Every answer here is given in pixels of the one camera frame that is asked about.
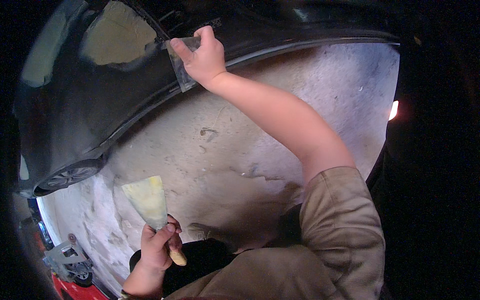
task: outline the shirt sleeve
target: shirt sleeve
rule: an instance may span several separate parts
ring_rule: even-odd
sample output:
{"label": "shirt sleeve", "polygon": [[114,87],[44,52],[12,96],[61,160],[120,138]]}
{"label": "shirt sleeve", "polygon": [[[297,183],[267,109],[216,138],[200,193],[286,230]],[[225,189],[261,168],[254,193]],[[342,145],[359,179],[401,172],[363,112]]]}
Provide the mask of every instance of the shirt sleeve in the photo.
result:
{"label": "shirt sleeve", "polygon": [[376,299],[383,285],[385,241],[359,171],[328,169],[305,188],[302,243],[320,257],[347,299]]}

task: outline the car tire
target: car tire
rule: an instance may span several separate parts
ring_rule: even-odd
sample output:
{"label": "car tire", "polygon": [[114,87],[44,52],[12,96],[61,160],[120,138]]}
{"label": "car tire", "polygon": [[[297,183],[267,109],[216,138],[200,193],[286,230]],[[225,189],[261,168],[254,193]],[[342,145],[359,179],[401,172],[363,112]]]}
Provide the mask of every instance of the car tire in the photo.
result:
{"label": "car tire", "polygon": [[68,187],[77,182],[81,182],[96,173],[98,173],[104,165],[104,160],[86,159],[65,167],[52,175],[47,180],[41,182],[38,187],[46,190],[59,190]]}
{"label": "car tire", "polygon": [[90,272],[87,275],[76,275],[73,278],[73,282],[81,288],[87,288],[93,284],[93,273]]}

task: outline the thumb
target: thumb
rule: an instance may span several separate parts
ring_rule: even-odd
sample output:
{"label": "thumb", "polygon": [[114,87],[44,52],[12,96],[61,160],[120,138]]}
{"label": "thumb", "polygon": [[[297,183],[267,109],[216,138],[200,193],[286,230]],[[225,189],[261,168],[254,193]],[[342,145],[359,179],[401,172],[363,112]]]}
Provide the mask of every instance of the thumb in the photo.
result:
{"label": "thumb", "polygon": [[168,223],[158,230],[152,240],[155,241],[158,247],[163,247],[165,243],[175,234],[175,225]]}
{"label": "thumb", "polygon": [[170,45],[172,46],[173,50],[180,56],[181,60],[184,64],[190,63],[193,59],[193,52],[188,49],[187,45],[179,39],[173,38],[170,40]]}

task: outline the concrete floor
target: concrete floor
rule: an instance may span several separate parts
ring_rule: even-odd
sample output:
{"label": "concrete floor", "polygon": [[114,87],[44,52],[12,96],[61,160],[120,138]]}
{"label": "concrete floor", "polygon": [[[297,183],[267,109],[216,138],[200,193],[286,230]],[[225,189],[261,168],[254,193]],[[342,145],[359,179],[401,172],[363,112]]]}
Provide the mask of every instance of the concrete floor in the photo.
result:
{"label": "concrete floor", "polygon": [[[388,45],[346,44],[292,52],[235,73],[312,105],[367,178],[384,143],[398,62]],[[74,233],[116,294],[144,225],[120,186],[153,175],[162,177],[169,213],[183,228],[219,227],[245,247],[275,235],[278,217],[301,201],[291,195],[303,184],[295,156],[222,98],[197,87],[158,107],[118,141],[99,174],[39,199],[54,241]],[[181,237],[192,241],[185,232]]]}

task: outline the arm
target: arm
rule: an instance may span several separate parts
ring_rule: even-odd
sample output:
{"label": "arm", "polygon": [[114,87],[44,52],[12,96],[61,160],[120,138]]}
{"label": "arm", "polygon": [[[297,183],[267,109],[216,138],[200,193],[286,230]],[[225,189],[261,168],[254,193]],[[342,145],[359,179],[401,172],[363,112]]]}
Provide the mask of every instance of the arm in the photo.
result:
{"label": "arm", "polygon": [[298,157],[305,183],[329,168],[355,168],[345,144],[310,105],[279,88],[228,73],[223,45],[215,39],[210,26],[200,28],[194,36],[202,38],[195,52],[179,39],[171,41],[187,73],[240,109]]}
{"label": "arm", "polygon": [[155,230],[145,224],[140,242],[142,257],[123,283],[126,293],[148,299],[162,298],[163,277],[165,270],[172,265],[165,244],[170,249],[181,249],[181,233],[178,221],[168,216],[169,223],[155,233]]}

